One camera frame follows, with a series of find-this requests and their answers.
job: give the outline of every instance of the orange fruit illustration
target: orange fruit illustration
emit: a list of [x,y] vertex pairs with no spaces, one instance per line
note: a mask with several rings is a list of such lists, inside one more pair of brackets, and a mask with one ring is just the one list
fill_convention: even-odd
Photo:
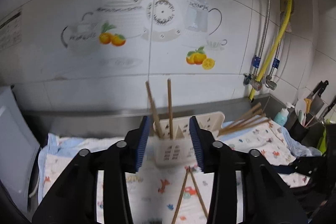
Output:
[[119,47],[126,43],[126,38],[121,34],[115,34],[111,38],[111,43],[112,45]]
[[104,33],[100,34],[99,41],[100,41],[101,44],[106,45],[106,44],[111,42],[111,38],[112,38],[112,35],[110,33],[104,32]]
[[202,68],[205,70],[209,70],[209,69],[212,69],[214,65],[215,65],[215,60],[213,60],[212,58],[207,58],[203,61]]
[[195,64],[194,63],[194,56],[195,56],[195,53],[193,53],[191,56],[185,58],[188,64],[190,64],[190,65]]
[[207,55],[204,54],[204,53],[195,53],[195,56],[194,56],[194,63],[196,65],[201,65],[203,63],[204,60],[206,60],[207,58]]

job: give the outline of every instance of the utensil holder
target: utensil holder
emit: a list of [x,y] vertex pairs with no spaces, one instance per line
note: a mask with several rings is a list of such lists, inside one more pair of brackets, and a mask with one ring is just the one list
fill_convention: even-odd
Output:
[[289,130],[289,135],[297,142],[301,143],[304,137],[307,135],[308,129],[299,123],[297,119]]
[[[214,138],[217,138],[218,130],[224,122],[225,116],[222,112],[212,112],[195,115],[199,127],[211,131]],[[173,118],[173,136],[169,136],[169,119],[160,120],[163,132],[163,139],[155,136],[154,157],[157,166],[178,165],[195,161],[194,147],[189,133],[189,120],[191,116]]]

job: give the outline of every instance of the soap dispenser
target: soap dispenser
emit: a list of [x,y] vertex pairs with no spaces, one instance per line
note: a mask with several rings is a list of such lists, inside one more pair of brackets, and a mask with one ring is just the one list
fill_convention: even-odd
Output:
[[288,109],[294,107],[291,103],[287,102],[286,103],[286,108],[281,109],[280,112],[278,112],[278,114],[275,116],[274,121],[280,125],[280,126],[284,126],[285,123],[287,122],[287,118],[288,118],[288,114],[289,111]]

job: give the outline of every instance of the black container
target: black container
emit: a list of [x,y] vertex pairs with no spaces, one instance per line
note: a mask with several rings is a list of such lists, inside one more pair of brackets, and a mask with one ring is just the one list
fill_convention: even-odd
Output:
[[297,119],[292,128],[288,131],[289,135],[297,142],[301,143],[303,138],[307,135],[308,129],[299,123]]

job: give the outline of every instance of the silver screw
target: silver screw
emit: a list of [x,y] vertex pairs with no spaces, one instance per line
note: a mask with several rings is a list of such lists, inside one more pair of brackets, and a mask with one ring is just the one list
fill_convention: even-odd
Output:
[[258,157],[258,156],[260,156],[260,152],[259,152],[257,149],[252,149],[252,150],[250,151],[250,154],[251,154],[252,156],[254,156],[254,157]]
[[88,153],[90,153],[90,150],[86,148],[79,151],[79,155],[82,157],[85,157]]
[[223,143],[220,142],[220,141],[214,141],[212,143],[212,146],[215,147],[215,148],[221,148],[221,147],[223,147]]
[[125,142],[125,141],[117,142],[117,147],[119,147],[119,148],[125,147],[126,145],[127,145],[127,142]]

